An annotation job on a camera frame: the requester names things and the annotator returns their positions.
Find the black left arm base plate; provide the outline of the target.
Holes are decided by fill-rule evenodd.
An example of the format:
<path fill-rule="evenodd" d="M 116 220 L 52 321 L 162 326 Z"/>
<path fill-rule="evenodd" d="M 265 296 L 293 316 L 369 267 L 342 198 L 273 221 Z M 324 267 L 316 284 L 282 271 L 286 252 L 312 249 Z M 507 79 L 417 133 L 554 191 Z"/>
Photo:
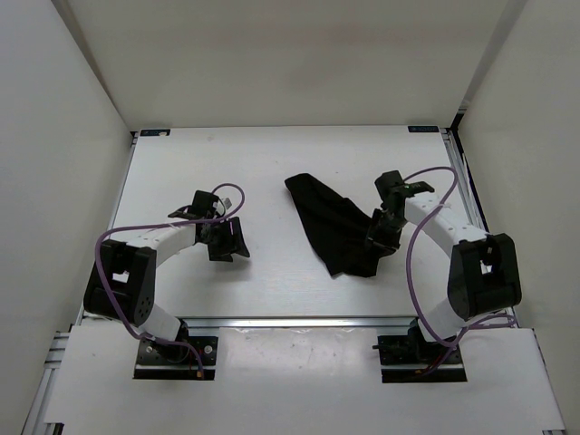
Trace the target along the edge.
<path fill-rule="evenodd" d="M 213 381 L 216 375 L 218 337 L 191 334 L 187 343 L 198 352 L 202 372 L 199 370 L 197 358 L 189 348 L 141 340 L 133 378 L 153 381 Z"/>

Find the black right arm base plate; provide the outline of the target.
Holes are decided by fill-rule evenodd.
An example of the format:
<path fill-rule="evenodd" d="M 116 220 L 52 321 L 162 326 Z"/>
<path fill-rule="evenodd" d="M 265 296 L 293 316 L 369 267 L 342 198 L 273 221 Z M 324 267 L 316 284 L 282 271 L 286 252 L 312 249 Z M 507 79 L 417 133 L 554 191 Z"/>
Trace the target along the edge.
<path fill-rule="evenodd" d="M 379 335 L 382 383 L 455 383 L 468 380 L 459 347 L 428 343 L 422 335 Z"/>

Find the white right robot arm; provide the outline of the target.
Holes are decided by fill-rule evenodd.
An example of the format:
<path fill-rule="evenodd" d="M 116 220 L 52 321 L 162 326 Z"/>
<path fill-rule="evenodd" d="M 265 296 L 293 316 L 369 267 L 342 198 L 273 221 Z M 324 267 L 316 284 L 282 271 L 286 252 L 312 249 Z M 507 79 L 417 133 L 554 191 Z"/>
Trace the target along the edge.
<path fill-rule="evenodd" d="M 471 225 L 436 194 L 387 193 L 373 212 L 372 223 L 381 237 L 399 237 L 411 223 L 406 254 L 406 276 L 419 332 L 407 340 L 412 359 L 425 363 L 440 346 L 483 319 L 486 314 L 519 305 L 522 290 L 515 242 L 508 235 L 492 235 Z M 428 236 L 449 258 L 447 290 L 442 299 L 424 312 L 412 281 L 412 249 L 420 234 Z"/>

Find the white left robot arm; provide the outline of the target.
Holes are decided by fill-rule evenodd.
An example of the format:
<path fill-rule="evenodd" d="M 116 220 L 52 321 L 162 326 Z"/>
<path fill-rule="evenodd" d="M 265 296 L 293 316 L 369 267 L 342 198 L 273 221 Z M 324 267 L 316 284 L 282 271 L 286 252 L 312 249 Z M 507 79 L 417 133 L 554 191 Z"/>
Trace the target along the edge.
<path fill-rule="evenodd" d="M 211 261 L 249 258 L 238 217 L 143 226 L 129 242 L 106 235 L 97 243 L 83 307 L 119 321 L 137 339 L 154 342 L 171 363 L 187 358 L 190 341 L 184 322 L 155 303 L 157 268 L 181 251 L 203 244 Z"/>

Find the black skirt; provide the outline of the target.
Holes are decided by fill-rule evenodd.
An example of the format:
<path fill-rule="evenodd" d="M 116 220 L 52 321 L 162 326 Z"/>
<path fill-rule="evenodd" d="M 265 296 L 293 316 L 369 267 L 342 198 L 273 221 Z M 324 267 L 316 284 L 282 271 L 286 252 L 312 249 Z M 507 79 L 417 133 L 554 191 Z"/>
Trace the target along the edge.
<path fill-rule="evenodd" d="M 372 222 L 349 198 L 308 173 L 285 180 L 304 232 L 330 276 L 372 277 L 381 254 L 365 247 Z"/>

